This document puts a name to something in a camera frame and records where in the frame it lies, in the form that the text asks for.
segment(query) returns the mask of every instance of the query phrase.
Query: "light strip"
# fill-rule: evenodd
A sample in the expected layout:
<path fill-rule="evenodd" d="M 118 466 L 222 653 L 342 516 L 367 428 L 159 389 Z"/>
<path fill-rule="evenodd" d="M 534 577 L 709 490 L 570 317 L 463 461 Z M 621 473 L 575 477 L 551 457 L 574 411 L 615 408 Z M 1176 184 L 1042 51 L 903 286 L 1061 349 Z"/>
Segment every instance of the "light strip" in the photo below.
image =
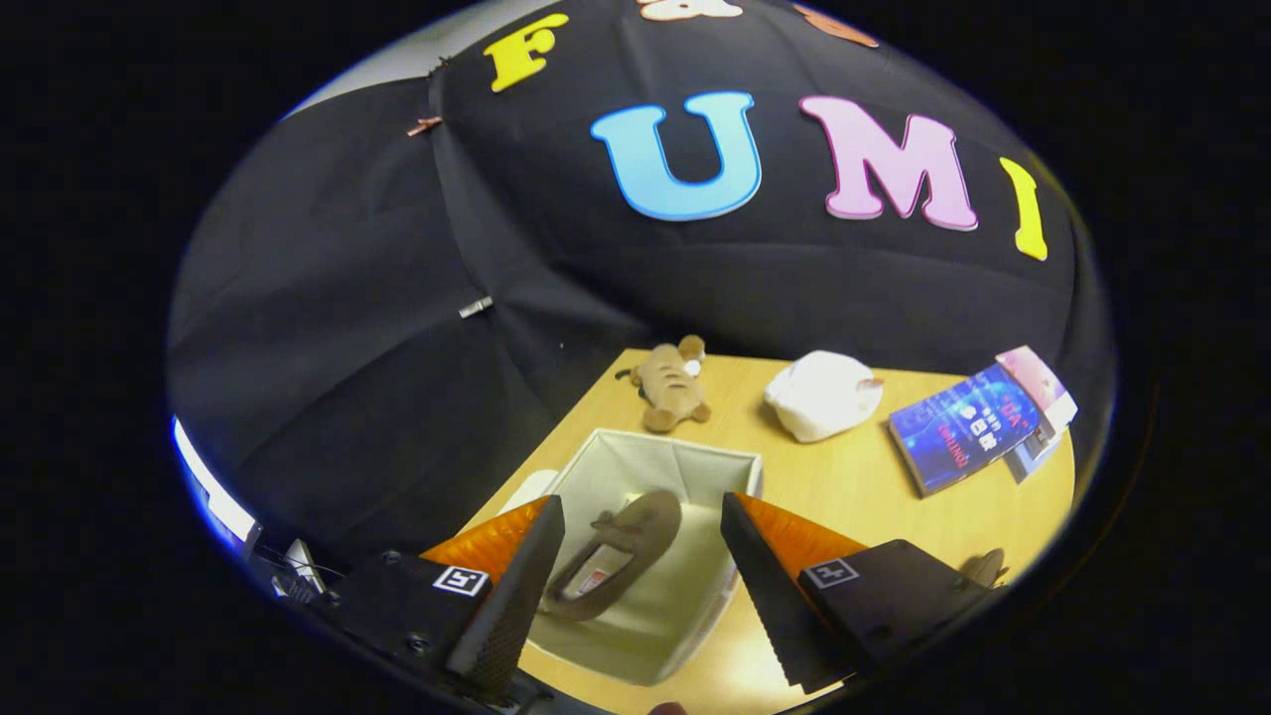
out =
<path fill-rule="evenodd" d="M 177 441 L 177 450 L 180 452 L 182 460 L 186 461 L 186 466 L 198 480 L 198 484 L 207 490 L 207 511 L 212 513 L 214 517 L 221 521 L 226 528 L 234 532 L 234 536 L 239 541 L 245 542 L 248 536 L 252 533 L 252 528 L 255 527 L 255 519 L 247 513 L 245 509 L 239 507 L 238 502 L 230 498 L 225 491 L 225 488 L 216 481 L 212 472 L 207 470 L 203 461 L 194 452 L 194 446 L 189 443 L 189 438 L 186 437 L 186 431 L 180 427 L 180 420 L 177 418 L 172 419 L 172 434 Z"/>

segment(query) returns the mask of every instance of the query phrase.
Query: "black cloth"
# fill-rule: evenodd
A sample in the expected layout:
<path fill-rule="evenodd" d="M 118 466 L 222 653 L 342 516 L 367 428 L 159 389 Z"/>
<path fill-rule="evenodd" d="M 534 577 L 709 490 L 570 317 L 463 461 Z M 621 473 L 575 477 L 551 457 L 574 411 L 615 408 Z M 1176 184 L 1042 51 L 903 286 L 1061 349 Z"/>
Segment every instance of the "black cloth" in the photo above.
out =
<path fill-rule="evenodd" d="M 280 122 L 211 203 L 172 309 L 174 414 L 268 528 L 356 561 L 449 537 L 618 351 L 702 334 L 708 352 L 970 375 L 1032 345 L 1098 455 L 1115 347 L 1091 236 L 1057 180 L 996 117 L 895 48 L 829 36 L 784 3 L 718 23 L 558 3 L 431 77 L 327 99 Z M 491 41 L 549 11 L 547 69 L 491 91 Z M 667 222 L 630 208 L 590 123 L 625 107 L 658 127 L 683 180 L 719 170 L 684 100 L 754 95 L 763 183 L 742 207 Z M 835 177 L 798 99 L 852 99 L 901 141 L 947 124 L 979 227 L 825 208 Z M 407 137 L 419 117 L 444 123 Z M 1007 156 L 1037 180 L 1050 254 L 1014 248 Z M 885 196 L 876 179 L 873 190 Z M 927 197 L 924 188 L 919 203 Z M 493 306 L 468 319 L 482 296 Z"/>

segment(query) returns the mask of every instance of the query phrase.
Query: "tag label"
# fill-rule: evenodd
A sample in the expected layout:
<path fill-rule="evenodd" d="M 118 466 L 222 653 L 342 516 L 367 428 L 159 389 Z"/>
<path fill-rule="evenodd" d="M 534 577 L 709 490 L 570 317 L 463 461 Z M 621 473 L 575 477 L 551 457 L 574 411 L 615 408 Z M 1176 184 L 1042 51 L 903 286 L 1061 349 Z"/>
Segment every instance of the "tag label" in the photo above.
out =
<path fill-rule="evenodd" d="M 578 596 L 583 596 L 587 592 L 590 592 L 590 591 L 595 589 L 596 587 L 599 587 L 600 583 L 604 582 L 608 578 L 609 578 L 609 573 L 602 571 L 600 569 L 596 569 L 595 571 L 591 573 L 590 577 L 587 577 L 586 579 L 583 579 L 582 585 L 578 587 L 578 591 L 576 593 Z"/>
<path fill-rule="evenodd" d="M 860 574 L 858 574 L 857 570 L 849 566 L 843 559 L 835 559 L 834 561 L 808 566 L 807 569 L 803 569 L 803 573 L 807 574 L 808 578 L 812 579 L 812 583 L 816 584 L 816 588 L 821 591 L 860 578 Z"/>
<path fill-rule="evenodd" d="M 486 584 L 486 579 L 488 578 L 489 574 L 484 571 L 451 566 L 432 583 L 432 587 L 440 588 L 441 591 L 449 591 L 451 593 L 461 593 L 472 598 L 477 596 L 477 592 L 480 591 L 480 587 Z"/>

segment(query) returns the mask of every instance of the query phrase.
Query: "letter f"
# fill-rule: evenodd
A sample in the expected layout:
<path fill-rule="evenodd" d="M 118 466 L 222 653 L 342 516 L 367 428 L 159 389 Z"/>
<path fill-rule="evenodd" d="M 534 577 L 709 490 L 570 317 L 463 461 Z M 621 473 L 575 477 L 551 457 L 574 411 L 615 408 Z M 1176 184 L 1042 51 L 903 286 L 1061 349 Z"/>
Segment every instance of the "letter f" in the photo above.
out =
<path fill-rule="evenodd" d="M 494 81 L 489 88 L 503 91 L 548 66 L 547 60 L 530 57 L 530 52 L 548 53 L 555 47 L 555 34 L 548 28 L 561 27 L 567 22 L 569 18 L 564 13 L 552 13 L 487 47 L 484 55 L 494 60 Z"/>

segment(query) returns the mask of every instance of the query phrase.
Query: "metal clip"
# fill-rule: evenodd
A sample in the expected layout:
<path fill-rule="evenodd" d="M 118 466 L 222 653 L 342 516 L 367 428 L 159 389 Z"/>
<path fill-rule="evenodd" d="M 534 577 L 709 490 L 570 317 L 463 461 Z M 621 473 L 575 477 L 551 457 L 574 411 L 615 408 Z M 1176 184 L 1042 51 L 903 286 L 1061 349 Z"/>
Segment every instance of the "metal clip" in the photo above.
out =
<path fill-rule="evenodd" d="M 428 131 L 430 128 L 432 128 L 432 127 L 435 127 L 435 126 L 437 126 L 437 124 L 441 123 L 441 117 L 428 117 L 426 119 L 422 118 L 422 119 L 417 119 L 417 121 L 419 122 L 419 126 L 417 126 L 417 127 L 412 128 L 411 131 L 405 132 L 407 136 L 416 136 L 417 133 Z"/>
<path fill-rule="evenodd" d="M 459 316 L 460 317 L 468 317 L 470 315 L 475 315 L 477 312 L 480 312 L 482 310 L 484 310 L 486 307 L 489 307 L 493 304 L 494 304 L 494 298 L 487 295 L 486 297 L 482 297 L 480 300 L 478 300 L 475 302 L 469 302 L 468 305 L 464 305 L 463 307 L 460 307 L 459 309 Z"/>

